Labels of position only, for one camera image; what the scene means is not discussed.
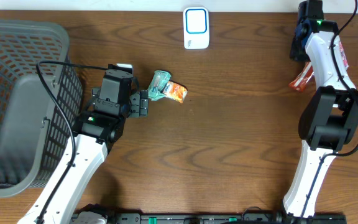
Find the green snack packet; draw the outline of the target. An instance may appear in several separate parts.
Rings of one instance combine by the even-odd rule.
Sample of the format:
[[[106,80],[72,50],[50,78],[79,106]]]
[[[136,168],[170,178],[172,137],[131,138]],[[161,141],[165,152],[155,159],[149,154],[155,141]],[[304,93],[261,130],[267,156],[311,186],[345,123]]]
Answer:
[[[148,97],[152,101],[157,101],[165,97],[162,93],[168,81],[171,79],[171,74],[165,70],[154,71],[154,76],[147,89]]]

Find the long orange red snack bag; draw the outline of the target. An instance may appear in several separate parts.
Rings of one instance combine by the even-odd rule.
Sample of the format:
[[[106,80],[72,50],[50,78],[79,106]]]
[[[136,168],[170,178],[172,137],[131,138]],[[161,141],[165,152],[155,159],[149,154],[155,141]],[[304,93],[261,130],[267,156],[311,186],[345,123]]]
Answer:
[[[299,75],[292,82],[290,82],[288,86],[293,90],[303,92],[306,84],[313,77],[313,75],[314,71],[311,62],[306,62],[302,72],[299,73]]]

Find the small orange snack packet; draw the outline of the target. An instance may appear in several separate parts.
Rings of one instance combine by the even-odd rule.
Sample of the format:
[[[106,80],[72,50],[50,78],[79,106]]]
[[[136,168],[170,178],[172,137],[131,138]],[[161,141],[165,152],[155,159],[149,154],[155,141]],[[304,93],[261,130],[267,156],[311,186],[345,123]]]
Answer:
[[[179,103],[183,103],[188,93],[188,90],[178,83],[169,81],[167,82],[162,93],[166,98],[177,101]]]

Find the red purple tissue pack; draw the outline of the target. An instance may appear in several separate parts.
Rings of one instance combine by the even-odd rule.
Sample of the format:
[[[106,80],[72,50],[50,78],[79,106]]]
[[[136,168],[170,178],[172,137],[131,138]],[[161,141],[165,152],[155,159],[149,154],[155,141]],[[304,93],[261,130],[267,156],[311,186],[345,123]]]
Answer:
[[[339,50],[340,50],[340,53],[341,53],[341,58],[342,58],[344,67],[347,70],[349,68],[349,64],[348,64],[348,61],[347,61],[346,53],[344,51],[344,47],[343,47],[341,42],[339,42]]]

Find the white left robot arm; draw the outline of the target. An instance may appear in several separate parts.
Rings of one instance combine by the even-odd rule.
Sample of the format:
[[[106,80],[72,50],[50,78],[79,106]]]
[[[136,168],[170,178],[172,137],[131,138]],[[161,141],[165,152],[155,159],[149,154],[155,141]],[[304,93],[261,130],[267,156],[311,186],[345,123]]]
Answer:
[[[91,177],[122,136],[126,119],[147,115],[147,92],[132,87],[137,84],[131,64],[104,69],[101,87],[93,89],[93,110],[81,112],[70,126],[60,162],[20,223],[70,223]]]

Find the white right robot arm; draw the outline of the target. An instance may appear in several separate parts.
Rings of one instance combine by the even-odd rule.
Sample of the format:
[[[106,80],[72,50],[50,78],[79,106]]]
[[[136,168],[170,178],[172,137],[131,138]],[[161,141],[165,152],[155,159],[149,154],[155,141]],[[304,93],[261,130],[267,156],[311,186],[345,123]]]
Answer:
[[[336,22],[324,18],[322,1],[299,4],[290,58],[312,69],[316,92],[298,123],[301,157],[283,198],[283,223],[345,221],[315,214],[333,160],[358,151],[358,90],[347,74],[341,32]]]

